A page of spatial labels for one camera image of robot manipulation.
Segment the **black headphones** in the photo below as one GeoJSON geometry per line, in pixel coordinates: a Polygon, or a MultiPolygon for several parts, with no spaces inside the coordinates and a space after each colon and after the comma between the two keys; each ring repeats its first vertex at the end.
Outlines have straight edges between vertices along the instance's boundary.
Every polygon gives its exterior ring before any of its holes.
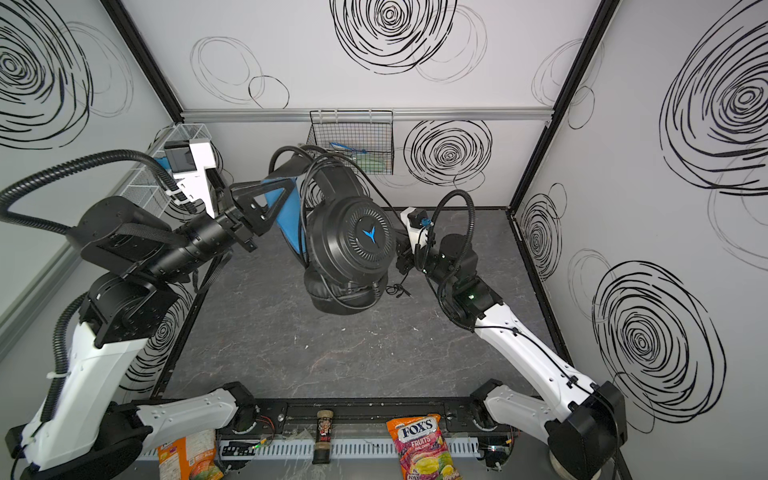
{"type": "Polygon", "coordinates": [[[297,251],[313,306],[354,315],[375,306],[388,283],[396,232],[363,187],[365,173],[348,157],[317,146],[283,146],[270,178],[297,184],[297,251]]]}

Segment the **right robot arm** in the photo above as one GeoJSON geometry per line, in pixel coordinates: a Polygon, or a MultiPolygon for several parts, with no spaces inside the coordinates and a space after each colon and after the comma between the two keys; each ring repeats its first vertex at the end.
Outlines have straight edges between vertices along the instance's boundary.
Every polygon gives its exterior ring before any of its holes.
{"type": "Polygon", "coordinates": [[[563,479],[596,479],[607,464],[619,464],[626,443],[625,397],[610,381],[596,383],[534,335],[477,273],[471,249],[476,211],[470,195],[454,190],[447,200],[464,199],[468,225],[457,246],[435,248],[440,210],[409,207],[399,215],[398,259],[413,261],[432,288],[447,318],[494,347],[535,389],[535,396],[502,383],[479,392],[482,411],[493,423],[514,427],[546,444],[553,468],[563,479]]]}

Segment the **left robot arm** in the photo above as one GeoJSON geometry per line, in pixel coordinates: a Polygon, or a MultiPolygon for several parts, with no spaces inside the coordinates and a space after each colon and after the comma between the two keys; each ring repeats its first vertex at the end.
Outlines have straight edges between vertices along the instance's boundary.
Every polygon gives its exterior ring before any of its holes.
{"type": "Polygon", "coordinates": [[[222,267],[234,245],[253,250],[296,198],[293,178],[270,175],[228,188],[229,205],[219,216],[200,214],[172,228],[122,196],[91,207],[75,226],[22,215],[12,206],[56,181],[99,166],[135,161],[147,166],[176,201],[185,194],[152,157],[109,150],[32,174],[1,193],[1,219],[64,235],[103,274],[56,322],[54,370],[45,401],[34,418],[10,429],[6,442],[24,469],[20,479],[111,479],[146,450],[205,430],[234,427],[243,433],[263,421],[240,383],[167,404],[117,404],[115,393],[138,354],[179,302],[174,289],[204,264],[222,267]]]}

